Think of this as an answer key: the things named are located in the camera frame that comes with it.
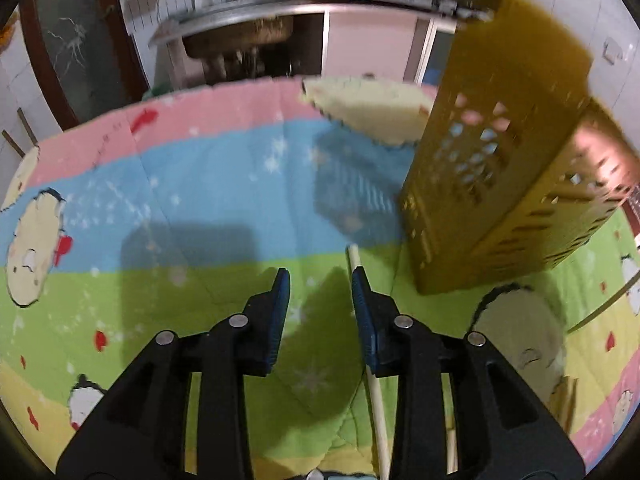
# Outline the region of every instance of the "white star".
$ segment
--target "white star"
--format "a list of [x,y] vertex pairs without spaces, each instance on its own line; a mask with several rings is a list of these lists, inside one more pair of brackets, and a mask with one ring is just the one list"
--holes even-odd
[[271,147],[274,153],[277,153],[279,156],[282,156],[284,152],[287,151],[287,141],[284,137],[278,137],[277,139],[273,139],[271,141]]
[[280,161],[271,155],[267,160],[264,161],[264,169],[269,173],[275,173],[276,171],[280,171]]
[[319,390],[325,390],[329,387],[329,383],[326,380],[327,370],[317,370],[311,365],[307,370],[294,370],[298,376],[298,382],[293,386],[293,389],[299,393],[306,390],[315,395]]
[[355,233],[364,227],[360,218],[356,215],[347,215],[342,219],[342,225],[348,233]]
[[316,170],[327,161],[327,158],[326,153],[318,150],[318,148],[310,148],[306,154],[306,160],[312,164]]

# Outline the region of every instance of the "pink stripe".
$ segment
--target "pink stripe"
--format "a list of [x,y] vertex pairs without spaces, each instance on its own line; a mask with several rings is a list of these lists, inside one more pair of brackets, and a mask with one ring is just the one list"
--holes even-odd
[[181,92],[107,113],[40,145],[28,186],[84,173],[152,147],[296,119],[321,119],[300,79],[268,78]]
[[616,405],[622,393],[629,390],[633,393],[632,406],[636,405],[636,396],[640,394],[640,350],[626,364],[620,374],[620,380],[612,389],[605,401],[595,410],[580,430],[571,435],[571,440],[580,452],[585,464],[593,465],[604,449],[611,443],[613,433],[613,418]]

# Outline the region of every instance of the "cartoon bear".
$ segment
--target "cartoon bear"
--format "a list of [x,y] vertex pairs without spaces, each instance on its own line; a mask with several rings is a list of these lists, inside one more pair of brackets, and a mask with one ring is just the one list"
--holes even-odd
[[9,183],[9,188],[4,196],[4,202],[0,206],[0,212],[9,208],[21,197],[24,190],[27,187],[27,182],[33,174],[38,165],[38,157],[40,155],[40,149],[37,146],[31,148],[18,166],[18,170],[15,172],[14,177]]
[[52,265],[71,248],[62,231],[65,201],[53,189],[41,191],[18,221],[9,245],[6,274],[9,295],[20,307],[33,304],[44,287]]
[[626,421],[626,416],[631,410],[631,402],[633,398],[634,394],[631,390],[625,390],[620,395],[620,398],[616,403],[616,411],[613,414],[613,426],[611,428],[612,434],[617,434],[622,429],[622,425]]
[[78,375],[78,383],[69,395],[69,422],[74,430],[78,430],[96,404],[104,397],[106,390],[99,384],[92,383],[86,375]]
[[[622,276],[625,279],[625,283],[628,283],[640,270],[636,261],[628,254],[622,256]],[[634,316],[640,314],[640,280],[635,282],[631,288],[626,292],[626,298],[629,300],[631,311]]]
[[564,337],[546,300],[511,283],[482,298],[471,330],[483,333],[529,387],[547,402],[564,374]]

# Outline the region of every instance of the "basket hole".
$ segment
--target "basket hole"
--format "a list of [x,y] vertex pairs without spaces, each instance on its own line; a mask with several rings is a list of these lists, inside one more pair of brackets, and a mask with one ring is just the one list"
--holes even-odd
[[469,157],[469,162],[471,164],[480,164],[484,160],[484,156],[481,153],[474,153]]
[[536,211],[532,211],[529,213],[529,216],[538,217],[538,218],[546,218],[554,214],[553,209],[538,209]]
[[484,142],[489,142],[490,140],[494,140],[498,135],[491,129],[485,128],[482,130],[480,134],[480,140],[484,140]]
[[507,111],[507,107],[501,102],[497,102],[494,107],[494,115],[502,115]]
[[553,194],[547,195],[545,199],[549,200],[554,205],[559,202],[573,203],[573,204],[591,202],[590,197],[584,196],[581,194],[575,194],[575,193],[553,193]]
[[475,110],[465,110],[460,115],[460,120],[467,126],[478,126],[484,120],[484,117]]
[[505,117],[498,117],[495,121],[491,123],[498,132],[506,132],[507,128],[511,124],[511,121]]
[[493,155],[495,150],[498,149],[498,145],[495,142],[490,142],[489,144],[482,147],[482,151],[487,155]]
[[462,133],[462,130],[464,129],[464,127],[462,126],[462,124],[460,123],[453,123],[450,127],[449,127],[449,133],[451,134],[451,137],[459,137],[460,134]]
[[480,192],[476,186],[470,186],[468,189],[469,196],[474,201],[476,205],[482,202],[482,197],[480,196]]
[[539,224],[539,225],[519,225],[514,227],[511,231],[514,233],[530,233],[530,232],[538,232],[549,229],[551,225]]
[[456,108],[462,108],[466,105],[467,98],[464,94],[458,94],[456,96]]
[[507,128],[507,134],[511,137],[511,142],[514,146],[520,145],[520,134],[516,131],[516,128],[512,124],[510,124],[510,126]]
[[566,254],[569,254],[570,252],[571,252],[570,250],[565,250],[565,251],[562,251],[561,253],[550,254],[545,258],[545,260],[557,260],[558,258],[562,258],[563,256],[565,256]]
[[564,178],[571,182],[574,186],[577,186],[582,182],[582,177],[579,173],[567,173]]

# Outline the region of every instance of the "red heart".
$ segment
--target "red heart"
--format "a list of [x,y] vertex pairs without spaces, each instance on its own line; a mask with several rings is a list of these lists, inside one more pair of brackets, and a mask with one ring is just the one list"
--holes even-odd
[[607,352],[611,350],[616,345],[616,337],[613,335],[613,332],[609,332],[609,337],[607,337]]
[[94,335],[95,349],[98,352],[102,352],[104,347],[107,346],[108,344],[109,344],[109,341],[107,340],[107,336],[104,335],[104,332],[101,332],[100,330],[96,330]]
[[142,113],[140,113],[140,115],[138,115],[135,119],[133,119],[133,122],[131,123],[131,126],[130,126],[131,133],[135,134],[143,126],[154,123],[158,118],[158,115],[159,115],[158,112],[156,112],[155,110],[151,110],[150,108],[145,108],[144,110],[142,110]]
[[40,431],[40,426],[38,424],[38,421],[33,416],[33,412],[31,411],[31,408],[29,406],[27,406],[27,413],[29,413],[29,422],[33,425],[36,431]]
[[53,266],[57,267],[60,263],[60,258],[67,254],[72,245],[74,244],[74,240],[71,236],[62,235],[58,240],[58,246],[56,247],[56,251],[53,253]]

